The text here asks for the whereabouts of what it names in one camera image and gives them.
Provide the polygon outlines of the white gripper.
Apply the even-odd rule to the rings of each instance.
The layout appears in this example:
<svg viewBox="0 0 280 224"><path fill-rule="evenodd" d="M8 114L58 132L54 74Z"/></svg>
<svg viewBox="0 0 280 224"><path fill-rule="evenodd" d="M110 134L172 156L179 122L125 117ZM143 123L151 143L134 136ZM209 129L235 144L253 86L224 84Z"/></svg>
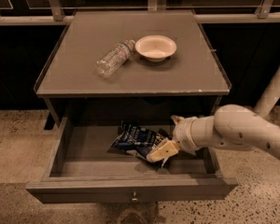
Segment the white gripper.
<svg viewBox="0 0 280 224"><path fill-rule="evenodd" d="M173 140L165 138L156 147L147 154L149 162L163 161L166 162L170 157L179 152L179 148L191 155L196 154L199 148L193 141L191 135L191 126L196 117L184 118L178 115L172 115L171 120L174 122Z"/></svg>

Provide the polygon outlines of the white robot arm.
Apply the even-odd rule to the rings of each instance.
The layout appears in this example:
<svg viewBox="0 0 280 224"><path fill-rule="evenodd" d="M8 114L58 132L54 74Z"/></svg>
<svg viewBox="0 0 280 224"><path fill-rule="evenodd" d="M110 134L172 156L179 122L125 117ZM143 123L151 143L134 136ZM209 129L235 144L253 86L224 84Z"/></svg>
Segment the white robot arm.
<svg viewBox="0 0 280 224"><path fill-rule="evenodd" d="M224 105L209 117L173 116L173 138L161 141L147 154L147 160L167 161L180 150L194 153L203 147L229 150L256 147L280 160L280 126L266 120L279 98L280 66L252 110Z"/></svg>

